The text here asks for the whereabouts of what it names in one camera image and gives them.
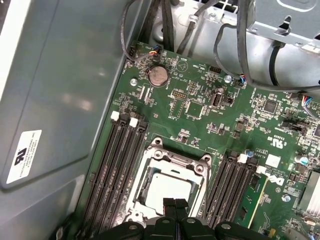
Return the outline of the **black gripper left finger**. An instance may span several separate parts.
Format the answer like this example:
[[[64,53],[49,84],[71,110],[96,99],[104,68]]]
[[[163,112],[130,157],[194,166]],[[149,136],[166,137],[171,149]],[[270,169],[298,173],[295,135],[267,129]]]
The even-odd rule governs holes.
[[[163,217],[151,218],[146,226],[127,221],[102,233],[98,240],[174,240],[177,235],[176,200],[163,199]]]

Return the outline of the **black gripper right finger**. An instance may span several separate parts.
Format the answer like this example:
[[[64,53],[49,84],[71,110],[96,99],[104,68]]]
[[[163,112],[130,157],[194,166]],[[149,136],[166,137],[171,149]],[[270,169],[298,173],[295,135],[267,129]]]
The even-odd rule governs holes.
[[[182,198],[175,200],[177,222],[184,240],[266,240],[267,236],[252,231],[237,223],[223,221],[211,228],[202,219],[189,217],[188,202]]]

